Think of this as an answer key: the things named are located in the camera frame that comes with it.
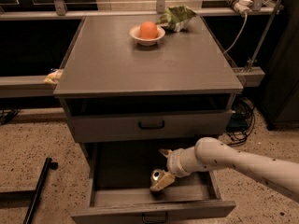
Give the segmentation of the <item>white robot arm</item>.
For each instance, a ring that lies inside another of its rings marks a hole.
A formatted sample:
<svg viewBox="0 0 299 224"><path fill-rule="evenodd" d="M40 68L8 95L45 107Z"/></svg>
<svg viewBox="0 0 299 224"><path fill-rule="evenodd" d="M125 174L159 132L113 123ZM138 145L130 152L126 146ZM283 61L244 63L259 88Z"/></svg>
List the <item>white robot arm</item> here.
<svg viewBox="0 0 299 224"><path fill-rule="evenodd" d="M167 159L167 170L152 172L149 189L153 192L161 191L177 178L192 173L230 168L299 202L298 163L238 151L212 137L200 138L194 147L160 149L159 152Z"/></svg>

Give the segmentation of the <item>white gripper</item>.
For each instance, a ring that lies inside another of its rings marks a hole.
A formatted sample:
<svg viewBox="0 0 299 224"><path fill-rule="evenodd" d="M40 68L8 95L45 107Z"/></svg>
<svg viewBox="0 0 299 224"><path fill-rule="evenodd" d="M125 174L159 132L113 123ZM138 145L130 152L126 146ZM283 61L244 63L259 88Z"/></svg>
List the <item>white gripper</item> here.
<svg viewBox="0 0 299 224"><path fill-rule="evenodd" d="M166 171L153 171L150 177L152 192L158 192L175 182L176 177L182 178L199 171L200 162L197 160L193 147L176 150L159 149L164 157L167 157Z"/></svg>

